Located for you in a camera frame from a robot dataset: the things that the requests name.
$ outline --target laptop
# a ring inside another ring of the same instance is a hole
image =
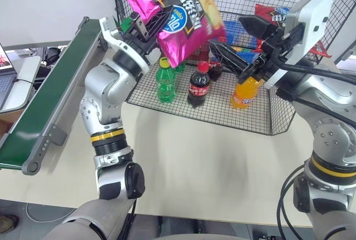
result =
[[[0,109],[9,95],[17,73],[0,44]]]

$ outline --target green conveyor belt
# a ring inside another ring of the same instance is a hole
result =
[[[100,31],[99,21],[88,20],[76,34],[56,67],[42,84],[21,119],[0,148],[0,167],[21,170],[36,139],[44,130],[62,95]]]

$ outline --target cola bottle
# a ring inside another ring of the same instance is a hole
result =
[[[208,75],[209,64],[200,62],[197,71],[190,77],[189,92],[187,102],[196,108],[203,105],[205,97],[209,92],[210,78]]]
[[[217,58],[215,58],[211,51],[209,52],[208,64],[209,71],[207,73],[209,74],[210,79],[216,82],[223,72],[223,65],[217,60]]]

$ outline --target white table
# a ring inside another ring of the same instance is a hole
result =
[[[17,72],[18,79],[33,82],[39,65],[41,64],[41,58],[39,56],[33,56],[17,59],[15,61],[11,61],[11,63]],[[0,110],[0,113],[15,111],[25,106],[28,102],[32,86],[32,83],[25,81],[15,82],[2,109]]]
[[[136,208],[141,214],[276,224],[281,185],[312,152],[309,126],[298,115],[274,137],[126,103],[122,116],[134,160],[145,172],[146,192]],[[63,152],[48,151],[37,175],[0,171],[0,198],[78,207],[98,197],[93,156],[77,116]],[[293,225],[310,226],[291,191],[285,208]]]

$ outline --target dark floor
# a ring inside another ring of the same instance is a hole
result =
[[[72,211],[70,208],[37,204],[28,205],[28,214],[38,221],[51,221],[70,213],[70,211]],[[37,223],[27,217],[26,203],[0,200],[0,215],[3,214],[17,215],[20,218],[20,222],[14,231],[0,234],[1,240],[42,239],[54,226],[60,224],[63,220]],[[297,228],[296,230],[304,239],[315,240],[311,228]],[[225,234],[253,240],[258,240],[262,236],[279,235],[276,226],[137,215],[131,228],[129,240],[151,240],[159,236],[198,232]],[[287,239],[296,239],[288,228],[285,228],[285,235]]]

